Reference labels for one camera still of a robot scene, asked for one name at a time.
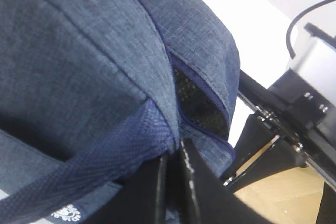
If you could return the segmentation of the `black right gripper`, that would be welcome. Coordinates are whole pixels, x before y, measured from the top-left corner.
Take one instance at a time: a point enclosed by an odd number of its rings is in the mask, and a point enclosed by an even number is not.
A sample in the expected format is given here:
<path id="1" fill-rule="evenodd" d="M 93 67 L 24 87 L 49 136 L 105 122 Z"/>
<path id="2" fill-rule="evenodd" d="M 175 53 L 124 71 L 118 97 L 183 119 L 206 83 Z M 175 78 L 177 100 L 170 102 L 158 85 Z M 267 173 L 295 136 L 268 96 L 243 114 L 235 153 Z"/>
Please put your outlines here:
<path id="1" fill-rule="evenodd" d="M 308 165 L 324 180 L 317 223 L 335 223 L 335 106 L 292 71 L 270 88 L 242 72 L 238 96 L 253 112 L 235 146 L 235 160 L 221 175 L 224 186 L 236 192 Z"/>

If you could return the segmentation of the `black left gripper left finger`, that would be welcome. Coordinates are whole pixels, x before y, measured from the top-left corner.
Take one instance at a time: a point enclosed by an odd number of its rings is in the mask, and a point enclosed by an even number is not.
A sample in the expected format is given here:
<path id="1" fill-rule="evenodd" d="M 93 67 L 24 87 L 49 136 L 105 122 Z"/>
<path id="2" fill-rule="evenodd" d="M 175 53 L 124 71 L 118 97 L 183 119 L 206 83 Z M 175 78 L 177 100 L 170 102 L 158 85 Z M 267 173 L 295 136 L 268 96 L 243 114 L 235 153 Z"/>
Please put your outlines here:
<path id="1" fill-rule="evenodd" d="M 145 162 L 86 223 L 165 223 L 167 153 Z"/>

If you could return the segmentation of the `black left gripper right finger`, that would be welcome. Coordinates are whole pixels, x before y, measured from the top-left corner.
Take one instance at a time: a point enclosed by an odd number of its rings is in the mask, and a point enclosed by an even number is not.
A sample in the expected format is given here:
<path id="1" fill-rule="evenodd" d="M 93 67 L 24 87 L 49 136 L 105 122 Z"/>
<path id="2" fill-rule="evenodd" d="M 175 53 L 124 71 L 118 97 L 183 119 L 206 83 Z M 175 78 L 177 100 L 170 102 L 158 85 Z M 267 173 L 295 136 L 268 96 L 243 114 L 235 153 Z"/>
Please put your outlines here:
<path id="1" fill-rule="evenodd" d="M 178 152 L 181 223 L 271 223 L 223 186 L 192 140 L 181 139 Z"/>

